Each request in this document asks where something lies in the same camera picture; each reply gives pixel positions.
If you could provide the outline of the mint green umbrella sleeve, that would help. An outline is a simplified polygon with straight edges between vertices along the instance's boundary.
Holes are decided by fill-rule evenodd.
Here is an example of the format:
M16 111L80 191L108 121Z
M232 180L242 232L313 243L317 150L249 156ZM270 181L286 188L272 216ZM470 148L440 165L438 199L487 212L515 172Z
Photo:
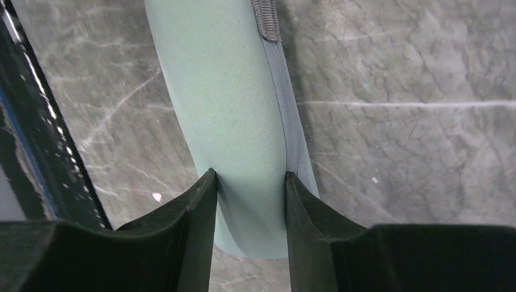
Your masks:
M318 193L274 1L146 1L181 131L214 169L214 242L258 259L288 255L285 176Z

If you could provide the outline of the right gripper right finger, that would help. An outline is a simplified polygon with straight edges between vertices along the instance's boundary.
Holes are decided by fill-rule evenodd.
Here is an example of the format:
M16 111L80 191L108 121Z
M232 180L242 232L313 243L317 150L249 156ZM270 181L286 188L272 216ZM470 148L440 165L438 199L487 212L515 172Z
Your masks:
M285 177L293 291L514 291L515 229L464 224L361 226Z

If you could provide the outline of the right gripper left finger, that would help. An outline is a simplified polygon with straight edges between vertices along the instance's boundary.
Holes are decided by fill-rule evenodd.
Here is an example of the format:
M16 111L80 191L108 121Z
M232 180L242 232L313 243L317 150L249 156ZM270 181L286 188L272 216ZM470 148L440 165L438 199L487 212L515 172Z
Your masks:
M1 223L2 291L207 291L217 175L115 231Z

